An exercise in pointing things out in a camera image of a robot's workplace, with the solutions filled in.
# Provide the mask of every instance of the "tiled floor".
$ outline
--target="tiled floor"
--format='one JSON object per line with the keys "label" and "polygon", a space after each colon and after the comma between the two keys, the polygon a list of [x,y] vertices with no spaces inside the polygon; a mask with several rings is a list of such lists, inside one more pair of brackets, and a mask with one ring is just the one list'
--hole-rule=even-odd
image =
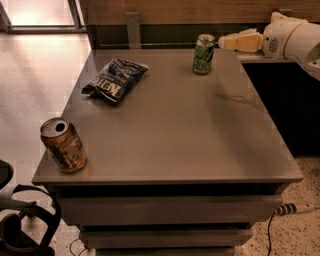
{"label": "tiled floor", "polygon": [[[0,33],[0,158],[15,170],[11,183],[30,184],[44,152],[41,124],[60,116],[90,52],[86,35],[7,35]],[[284,193],[285,202],[320,206],[320,158],[296,158],[305,175]],[[46,205],[42,197],[24,195]],[[27,223],[35,237],[41,224]],[[254,237],[236,248],[236,256],[267,255],[267,224],[253,227]],[[61,222],[52,246],[58,256],[72,255],[75,227]],[[320,255],[320,210],[275,217],[271,225],[271,255]],[[83,245],[72,244],[74,255]],[[94,255],[84,251],[81,256]]]}

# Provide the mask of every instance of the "chip bag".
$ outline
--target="chip bag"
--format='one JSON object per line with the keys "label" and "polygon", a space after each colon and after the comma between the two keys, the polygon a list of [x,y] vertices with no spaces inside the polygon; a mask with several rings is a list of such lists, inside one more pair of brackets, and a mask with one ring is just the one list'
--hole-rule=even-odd
{"label": "chip bag", "polygon": [[102,97],[108,104],[117,106],[148,69],[143,64],[115,59],[81,90],[81,94]]}

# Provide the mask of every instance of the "black chair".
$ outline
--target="black chair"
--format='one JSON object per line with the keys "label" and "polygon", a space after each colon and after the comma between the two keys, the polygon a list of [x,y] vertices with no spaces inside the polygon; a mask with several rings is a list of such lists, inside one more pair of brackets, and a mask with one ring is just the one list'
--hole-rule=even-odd
{"label": "black chair", "polygon": [[[0,160],[0,212],[15,210],[18,214],[10,213],[0,222],[0,255],[2,256],[54,256],[53,248],[49,246],[60,220],[61,208],[55,198],[44,190],[34,186],[7,185],[13,176],[12,167]],[[35,202],[25,202],[12,198],[14,193],[23,191],[38,191],[52,199],[55,213],[39,207]],[[47,230],[41,242],[36,243],[21,230],[21,220],[24,217],[37,217],[47,224]]]}

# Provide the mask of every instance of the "green can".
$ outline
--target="green can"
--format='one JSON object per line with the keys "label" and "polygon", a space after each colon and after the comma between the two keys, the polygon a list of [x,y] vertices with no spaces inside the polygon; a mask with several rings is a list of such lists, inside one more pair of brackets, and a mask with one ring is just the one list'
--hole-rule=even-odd
{"label": "green can", "polygon": [[193,72],[206,75],[211,70],[211,61],[214,53],[214,36],[201,34],[198,36],[193,58]]}

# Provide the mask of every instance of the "beer can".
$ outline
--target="beer can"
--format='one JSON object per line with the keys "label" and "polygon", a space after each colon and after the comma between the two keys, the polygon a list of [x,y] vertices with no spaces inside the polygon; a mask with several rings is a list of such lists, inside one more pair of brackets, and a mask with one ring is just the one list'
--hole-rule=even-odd
{"label": "beer can", "polygon": [[80,137],[72,123],[57,117],[46,121],[40,128],[41,140],[61,170],[72,173],[87,162]]}
{"label": "beer can", "polygon": [[201,34],[198,36],[194,58],[193,72],[206,75],[211,70],[211,61],[214,53],[214,36]]}

